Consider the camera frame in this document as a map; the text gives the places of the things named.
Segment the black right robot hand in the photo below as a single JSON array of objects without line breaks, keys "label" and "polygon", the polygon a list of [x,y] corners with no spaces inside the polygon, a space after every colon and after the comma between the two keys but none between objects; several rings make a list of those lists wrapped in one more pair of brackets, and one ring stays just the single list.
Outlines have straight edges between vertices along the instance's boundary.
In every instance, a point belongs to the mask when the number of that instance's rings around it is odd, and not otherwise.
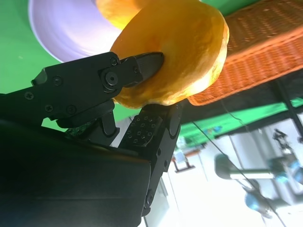
[{"label": "black right robot hand", "polygon": [[182,107],[146,105],[119,146],[113,99],[164,62],[113,52],[44,68],[0,96],[3,227],[136,227],[151,210],[180,132]]}]

